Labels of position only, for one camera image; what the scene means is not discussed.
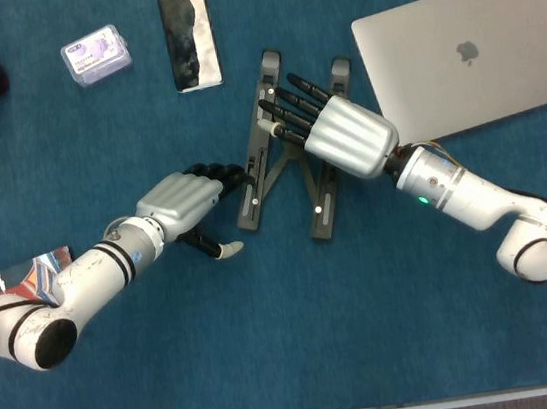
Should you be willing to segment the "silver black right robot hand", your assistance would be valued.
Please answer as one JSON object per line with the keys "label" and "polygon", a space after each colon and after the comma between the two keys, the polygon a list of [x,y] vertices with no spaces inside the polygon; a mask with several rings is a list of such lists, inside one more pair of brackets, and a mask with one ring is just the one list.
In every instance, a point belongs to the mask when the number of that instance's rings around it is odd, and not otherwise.
{"label": "silver black right robot hand", "polygon": [[390,121],[293,73],[287,80],[307,97],[277,87],[276,97],[289,105],[260,99],[272,118],[261,118],[258,127],[352,176],[372,179],[385,171],[400,143]]}

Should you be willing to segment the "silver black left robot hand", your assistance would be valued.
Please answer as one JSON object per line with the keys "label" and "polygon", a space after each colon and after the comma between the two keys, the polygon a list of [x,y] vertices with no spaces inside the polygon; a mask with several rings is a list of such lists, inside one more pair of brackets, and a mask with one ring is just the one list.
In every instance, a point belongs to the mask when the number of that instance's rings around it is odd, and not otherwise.
{"label": "silver black left robot hand", "polygon": [[183,242],[217,260],[236,255],[244,243],[220,244],[206,236],[199,222],[226,197],[252,177],[236,164],[194,164],[182,172],[174,172],[137,202],[136,216],[156,221],[164,242]]}

